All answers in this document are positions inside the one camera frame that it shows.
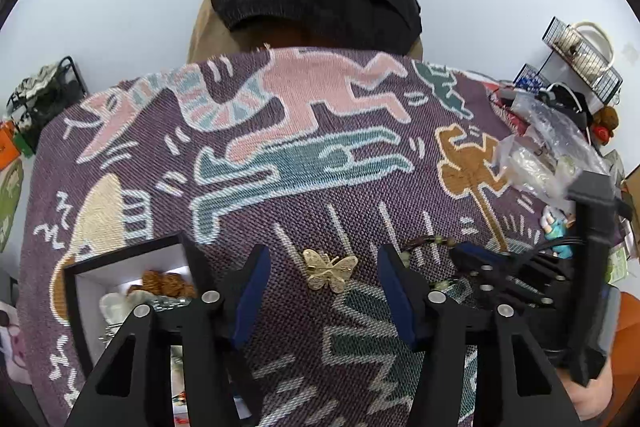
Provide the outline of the person right hand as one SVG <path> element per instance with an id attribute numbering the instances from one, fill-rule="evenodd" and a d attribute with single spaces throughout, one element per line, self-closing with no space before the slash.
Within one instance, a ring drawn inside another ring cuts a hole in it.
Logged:
<path id="1" fill-rule="evenodd" d="M 582 421 L 590 421 L 605 411 L 613 394 L 613 374 L 611 360 L 607 359 L 605 366 L 596 379 L 590 379 L 587 386 L 576 384 L 564 371 L 558 371 L 560 380 L 570 397 L 578 417 Z"/>

